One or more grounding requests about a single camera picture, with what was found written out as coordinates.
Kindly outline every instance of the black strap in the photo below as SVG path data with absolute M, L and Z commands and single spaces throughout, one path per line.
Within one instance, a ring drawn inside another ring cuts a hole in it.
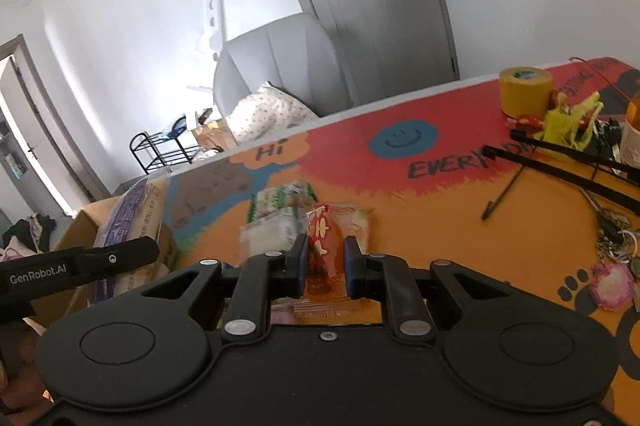
M 584 177 L 574 175 L 573 173 L 569 173 L 568 171 L 553 167 L 544 162 L 536 161 L 527 157 L 522 157 L 520 155 L 516 155 L 515 153 L 510 153 L 503 149 L 494 148 L 492 146 L 484 146 L 482 148 L 482 155 L 491 160 L 495 160 L 496 157 L 500 157 L 502 159 L 515 162 L 516 164 L 522 164 L 524 167 L 527 167 L 531 170 L 540 171 L 541 173 L 545 173 L 557 179 L 569 182 L 570 184 L 575 184 L 575 186 L 581 187 L 583 189 L 586 189 L 587 191 L 590 191 L 594 195 L 598 195 L 607 200 L 610 200 L 611 202 L 632 211 L 635 215 L 640 216 L 640 202 L 638 200 L 632 199 L 624 193 L 620 193 L 616 190 L 610 189 L 610 187 L 603 186 L 602 184 L 598 184 L 596 182 L 590 181 L 589 179 L 585 179 Z
M 511 139 L 517 142 L 522 142 L 523 144 L 529 144 L 531 146 L 537 146 L 538 148 L 542 148 L 545 150 L 561 153 L 582 164 L 587 164 L 587 165 L 596 166 L 596 167 L 606 166 L 607 168 L 611 168 L 613 170 L 624 171 L 625 173 L 628 173 L 630 175 L 640 174 L 640 170 L 638 168 L 629 166 L 628 164 L 623 164 L 622 162 L 616 162 L 609 159 L 604 159 L 596 155 L 591 155 L 589 153 L 585 153 L 582 151 L 573 150 L 571 148 L 567 148 L 566 146 L 561 146 L 560 144 L 553 144 L 551 142 L 532 139 L 530 137 L 527 137 L 527 134 L 521 130 L 511 130 Z

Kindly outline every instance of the red snack bag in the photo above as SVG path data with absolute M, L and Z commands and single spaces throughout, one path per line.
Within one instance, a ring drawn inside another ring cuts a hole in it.
M 342 231 L 331 219 L 327 205 L 318 205 L 308 214 L 309 235 L 307 295 L 313 299 L 346 295 Z

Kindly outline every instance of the circular pad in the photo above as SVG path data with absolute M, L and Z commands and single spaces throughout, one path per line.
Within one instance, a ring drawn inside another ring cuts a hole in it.
M 618 368 L 615 352 L 601 324 L 529 295 L 476 301 L 444 347 L 474 393 L 538 412 L 602 398 Z
M 500 348 L 523 364 L 545 366 L 564 361 L 574 350 L 574 341 L 564 330 L 545 323 L 521 323 L 500 336 Z
M 110 323 L 87 332 L 80 348 L 99 364 L 127 364 L 142 359 L 154 348 L 151 330 L 134 323 Z
M 132 409 L 175 395 L 211 356 L 207 335 L 178 301 L 114 298 L 54 323 L 36 365 L 56 396 L 94 409 Z

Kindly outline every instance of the human hand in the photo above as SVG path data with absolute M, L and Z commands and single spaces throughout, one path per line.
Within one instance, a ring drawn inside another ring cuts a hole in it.
M 4 366 L 0 362 L 0 399 L 7 408 L 19 410 L 7 418 L 13 426 L 27 426 L 41 416 L 52 402 L 43 397 L 44 384 L 34 364 L 36 343 L 40 336 L 33 328 L 25 326 L 18 338 L 20 369 L 16 379 L 9 381 Z

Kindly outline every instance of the clothes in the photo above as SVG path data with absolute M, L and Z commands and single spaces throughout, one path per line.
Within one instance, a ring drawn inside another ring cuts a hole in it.
M 9 247 L 12 237 L 33 252 L 49 252 L 51 233 L 56 221 L 49 216 L 32 215 L 28 219 L 18 220 L 2 235 L 2 247 Z
M 12 236 L 9 245 L 4 249 L 0 249 L 0 262 L 26 258 L 35 254 L 33 250 L 25 247 L 17 236 Z

